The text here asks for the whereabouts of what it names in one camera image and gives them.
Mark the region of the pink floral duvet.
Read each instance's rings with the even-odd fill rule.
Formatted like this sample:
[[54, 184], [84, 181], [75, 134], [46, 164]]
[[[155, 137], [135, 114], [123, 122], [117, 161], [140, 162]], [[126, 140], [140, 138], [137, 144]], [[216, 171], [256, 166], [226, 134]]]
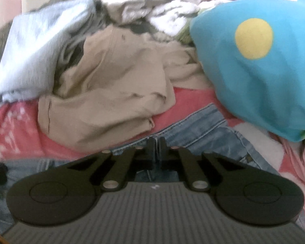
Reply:
[[297, 176], [305, 182], [305, 139], [295, 143], [282, 138], [281, 143]]

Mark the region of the beige garment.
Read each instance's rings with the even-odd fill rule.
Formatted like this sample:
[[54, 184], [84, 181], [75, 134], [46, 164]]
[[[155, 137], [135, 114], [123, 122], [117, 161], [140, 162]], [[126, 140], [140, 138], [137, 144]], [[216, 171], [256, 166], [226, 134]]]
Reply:
[[53, 141], [82, 153], [150, 131], [152, 117], [175, 105], [175, 88], [211, 87], [194, 48], [114, 25], [85, 40], [80, 62], [59, 82], [39, 99], [38, 124]]

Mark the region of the light blue sweatshirt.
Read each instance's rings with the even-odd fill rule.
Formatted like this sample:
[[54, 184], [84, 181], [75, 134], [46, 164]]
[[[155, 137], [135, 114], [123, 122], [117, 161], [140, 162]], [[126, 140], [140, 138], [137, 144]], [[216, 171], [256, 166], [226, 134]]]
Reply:
[[96, 20], [95, 0], [68, 0], [14, 18], [0, 61], [0, 103], [51, 93], [57, 65]]

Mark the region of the white grey patterned blanket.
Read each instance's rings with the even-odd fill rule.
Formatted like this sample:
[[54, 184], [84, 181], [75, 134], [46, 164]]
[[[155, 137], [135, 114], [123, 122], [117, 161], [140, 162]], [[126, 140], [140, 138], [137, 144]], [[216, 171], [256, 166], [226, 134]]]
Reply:
[[101, 0], [119, 25], [147, 24], [157, 41], [191, 43], [190, 22], [228, 0]]

